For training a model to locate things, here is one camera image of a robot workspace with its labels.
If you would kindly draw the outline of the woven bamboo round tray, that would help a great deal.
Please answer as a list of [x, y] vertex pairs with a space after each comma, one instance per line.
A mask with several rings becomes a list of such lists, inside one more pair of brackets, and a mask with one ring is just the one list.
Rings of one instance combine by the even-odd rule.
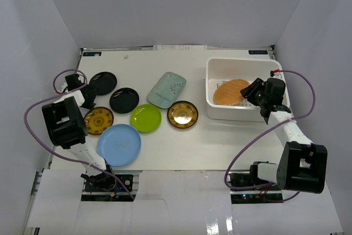
[[240, 91], [249, 85], [250, 83], [245, 79], [226, 81], [216, 89], [213, 100], [218, 105], [234, 106], [244, 99]]

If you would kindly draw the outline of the light blue round plate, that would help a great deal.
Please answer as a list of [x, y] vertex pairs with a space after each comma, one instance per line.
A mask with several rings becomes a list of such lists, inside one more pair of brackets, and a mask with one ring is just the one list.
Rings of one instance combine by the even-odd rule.
[[141, 136], [132, 126], [116, 124], [106, 129], [97, 142], [97, 153], [112, 167], [133, 162], [141, 150]]

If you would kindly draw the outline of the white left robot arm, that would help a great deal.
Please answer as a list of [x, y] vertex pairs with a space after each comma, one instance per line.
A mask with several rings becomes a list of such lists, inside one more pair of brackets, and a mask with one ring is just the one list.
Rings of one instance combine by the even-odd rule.
[[86, 168], [85, 177], [99, 175], [97, 184], [103, 190], [111, 190], [116, 185], [116, 176], [110, 173], [111, 167], [106, 160], [86, 142], [89, 130], [80, 109], [95, 107], [96, 89], [86, 80], [80, 80], [81, 76], [78, 73], [67, 75], [63, 95], [42, 106], [42, 114], [52, 144], [75, 155], [78, 163]]

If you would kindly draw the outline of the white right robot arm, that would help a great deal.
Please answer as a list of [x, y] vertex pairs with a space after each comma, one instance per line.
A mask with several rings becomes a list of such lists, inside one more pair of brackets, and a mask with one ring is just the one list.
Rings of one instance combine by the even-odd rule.
[[283, 145], [278, 164], [256, 161], [250, 167], [249, 186], [263, 189], [268, 182], [281, 190], [319, 194], [324, 190], [327, 149], [314, 144], [300, 130], [290, 109], [283, 104], [285, 82], [277, 78], [257, 78], [241, 95], [260, 108], [266, 124], [275, 127]]

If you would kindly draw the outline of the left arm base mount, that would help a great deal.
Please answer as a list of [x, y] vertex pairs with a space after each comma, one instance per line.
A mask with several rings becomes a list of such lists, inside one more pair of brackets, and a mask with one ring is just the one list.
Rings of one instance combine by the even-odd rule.
[[96, 176], [81, 174], [84, 179], [82, 201], [94, 202], [133, 202], [135, 199], [134, 176], [116, 174], [115, 178], [100, 173]]

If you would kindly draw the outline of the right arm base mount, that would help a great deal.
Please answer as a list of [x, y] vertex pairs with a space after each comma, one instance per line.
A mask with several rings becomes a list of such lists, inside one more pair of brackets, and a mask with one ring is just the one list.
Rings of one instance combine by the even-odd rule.
[[231, 190], [232, 205], [281, 203], [283, 200], [282, 191], [276, 185], [258, 188], [267, 181], [253, 180], [249, 171], [231, 172], [227, 183], [236, 187], [255, 186], [254, 189]]

